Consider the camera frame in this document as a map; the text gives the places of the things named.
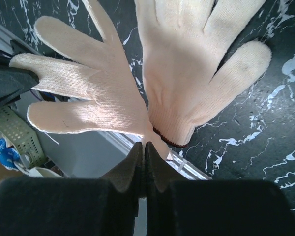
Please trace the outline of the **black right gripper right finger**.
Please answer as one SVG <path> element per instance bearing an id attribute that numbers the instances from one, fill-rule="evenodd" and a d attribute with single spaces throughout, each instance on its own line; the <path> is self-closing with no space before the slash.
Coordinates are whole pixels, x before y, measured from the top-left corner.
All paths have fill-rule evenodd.
<path id="1" fill-rule="evenodd" d="M 295 236 L 287 199 L 264 180 L 189 180 L 145 147 L 149 236 Z"/>

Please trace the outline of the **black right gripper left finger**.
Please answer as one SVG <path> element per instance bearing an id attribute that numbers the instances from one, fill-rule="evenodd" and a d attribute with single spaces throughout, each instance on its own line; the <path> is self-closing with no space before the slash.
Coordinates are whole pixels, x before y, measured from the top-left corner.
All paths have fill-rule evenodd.
<path id="1" fill-rule="evenodd" d="M 0 236 L 131 236 L 143 146 L 97 179 L 13 177 L 0 182 Z"/>

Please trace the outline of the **cream glove off table edge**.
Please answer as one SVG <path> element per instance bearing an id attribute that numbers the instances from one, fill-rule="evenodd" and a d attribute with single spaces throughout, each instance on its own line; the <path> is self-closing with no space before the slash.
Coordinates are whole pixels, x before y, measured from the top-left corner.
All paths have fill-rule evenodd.
<path id="1" fill-rule="evenodd" d="M 43 16 L 35 22 L 35 32 L 64 59 L 23 53 L 10 61 L 11 67 L 30 70 L 39 77 L 35 90 L 76 98 L 74 102 L 31 104 L 28 121 L 46 133 L 114 131 L 137 135 L 143 143 L 152 142 L 167 159 L 170 149 L 152 128 L 113 22 L 98 1 L 86 0 L 84 6 L 101 41 Z"/>

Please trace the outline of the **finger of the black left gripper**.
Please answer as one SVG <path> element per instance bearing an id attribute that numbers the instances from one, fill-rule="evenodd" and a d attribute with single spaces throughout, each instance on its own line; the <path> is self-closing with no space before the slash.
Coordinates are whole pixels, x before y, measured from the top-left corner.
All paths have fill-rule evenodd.
<path id="1" fill-rule="evenodd" d="M 13 56 L 30 49 L 17 39 L 10 40 L 13 54 L 0 50 L 0 108 L 17 101 L 19 96 L 39 84 L 38 76 L 29 70 L 10 67 Z"/>

